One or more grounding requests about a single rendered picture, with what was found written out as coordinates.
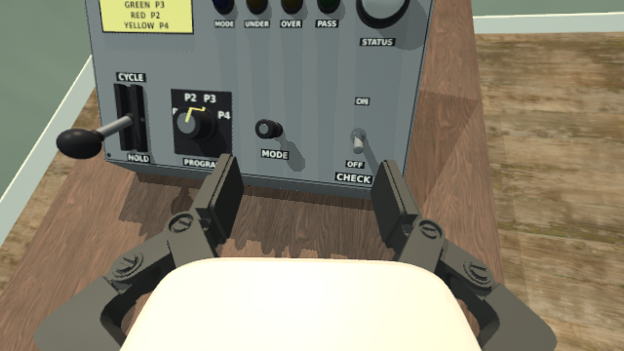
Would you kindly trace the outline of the grey console housing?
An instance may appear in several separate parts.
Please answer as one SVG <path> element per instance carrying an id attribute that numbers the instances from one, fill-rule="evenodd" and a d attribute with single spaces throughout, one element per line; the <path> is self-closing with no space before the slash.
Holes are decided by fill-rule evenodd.
<path id="1" fill-rule="evenodd" d="M 244 185 L 371 200 L 384 160 L 405 180 L 434 3 L 84 0 L 101 128 L 57 148 L 201 180 L 233 154 Z"/>

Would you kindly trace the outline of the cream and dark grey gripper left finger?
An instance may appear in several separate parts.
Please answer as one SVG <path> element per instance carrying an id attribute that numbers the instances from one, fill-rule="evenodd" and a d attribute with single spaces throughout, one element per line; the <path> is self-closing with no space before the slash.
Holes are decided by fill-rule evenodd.
<path id="1" fill-rule="evenodd" d="M 122 320 L 143 294 L 183 265 L 218 258 L 215 248 L 229 239 L 243 193 L 236 156 L 222 153 L 188 212 L 173 215 L 163 232 L 121 254 L 105 276 L 41 322 L 33 335 L 39 350 L 120 351 Z"/>

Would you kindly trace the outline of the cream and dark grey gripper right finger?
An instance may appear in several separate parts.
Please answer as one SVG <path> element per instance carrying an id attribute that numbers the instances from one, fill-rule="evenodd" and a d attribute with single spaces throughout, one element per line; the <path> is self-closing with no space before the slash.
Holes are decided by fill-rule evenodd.
<path id="1" fill-rule="evenodd" d="M 437 221 L 423 218 L 395 160 L 380 163 L 370 197 L 381 240 L 395 252 L 392 261 L 438 276 L 477 319 L 482 351 L 555 350 L 552 329 L 497 284 L 483 262 L 448 240 Z"/>

